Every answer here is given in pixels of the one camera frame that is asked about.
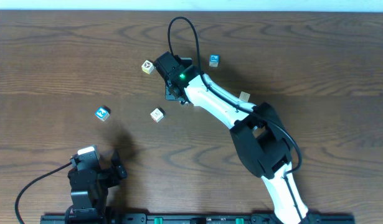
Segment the blue number 2 block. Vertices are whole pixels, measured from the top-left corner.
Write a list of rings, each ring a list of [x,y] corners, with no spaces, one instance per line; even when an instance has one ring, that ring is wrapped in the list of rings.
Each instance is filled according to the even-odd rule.
[[[101,121],[106,121],[110,116],[110,109],[106,106],[101,106],[99,107],[99,109],[96,110],[95,116]]]

